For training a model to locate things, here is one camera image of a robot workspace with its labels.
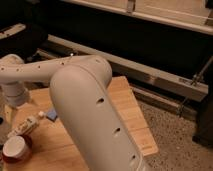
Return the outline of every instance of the terrazzo floor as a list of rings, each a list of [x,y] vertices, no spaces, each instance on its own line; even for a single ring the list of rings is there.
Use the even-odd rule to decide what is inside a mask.
[[[213,171],[213,150],[191,140],[195,131],[194,122],[142,101],[138,103],[159,147],[157,154],[146,157],[154,171]],[[0,125],[0,144],[5,141],[8,130],[6,123]]]

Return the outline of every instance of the wooden table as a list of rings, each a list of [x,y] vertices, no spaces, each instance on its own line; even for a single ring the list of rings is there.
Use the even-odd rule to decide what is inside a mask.
[[[157,145],[126,78],[113,78],[108,92],[143,155],[156,153]],[[52,108],[48,89],[33,90],[30,93],[35,103],[19,108],[13,127],[28,115]],[[4,164],[4,171],[89,170],[59,119],[55,123],[43,119],[39,127],[31,133],[31,137],[34,145],[30,160],[18,164]]]

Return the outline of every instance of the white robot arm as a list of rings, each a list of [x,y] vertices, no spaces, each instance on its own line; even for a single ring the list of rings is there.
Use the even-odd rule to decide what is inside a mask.
[[[23,64],[9,55],[0,67],[0,84],[13,107],[28,100],[20,81],[50,81],[55,110],[91,171],[150,170],[108,97],[112,72],[105,59],[91,55]]]

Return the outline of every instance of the cabinet door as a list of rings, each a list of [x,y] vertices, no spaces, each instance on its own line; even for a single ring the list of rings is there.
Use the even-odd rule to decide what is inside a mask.
[[[86,2],[91,2],[99,5],[106,5],[114,8],[127,8],[128,0],[84,0]]]

